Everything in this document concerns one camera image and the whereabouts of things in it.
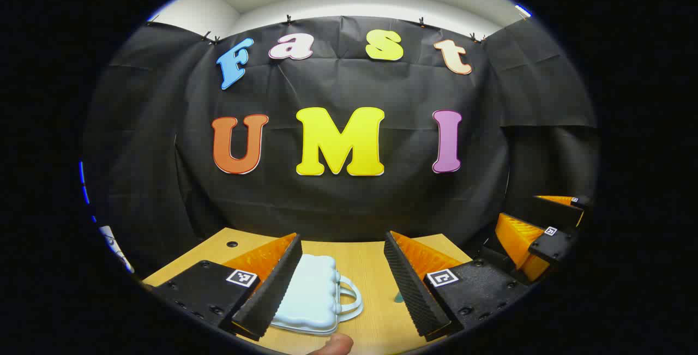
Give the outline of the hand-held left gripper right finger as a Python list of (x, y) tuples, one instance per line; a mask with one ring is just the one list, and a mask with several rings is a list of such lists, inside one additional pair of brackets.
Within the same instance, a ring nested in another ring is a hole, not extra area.
[(383, 252), (412, 323), (426, 341), (476, 330), (534, 288), (490, 261), (459, 263), (394, 231), (386, 232)]

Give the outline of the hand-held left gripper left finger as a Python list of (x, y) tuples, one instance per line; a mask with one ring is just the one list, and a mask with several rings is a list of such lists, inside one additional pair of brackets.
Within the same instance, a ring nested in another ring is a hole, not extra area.
[(227, 337), (259, 341), (302, 256), (299, 234), (218, 232), (143, 280), (178, 315)]

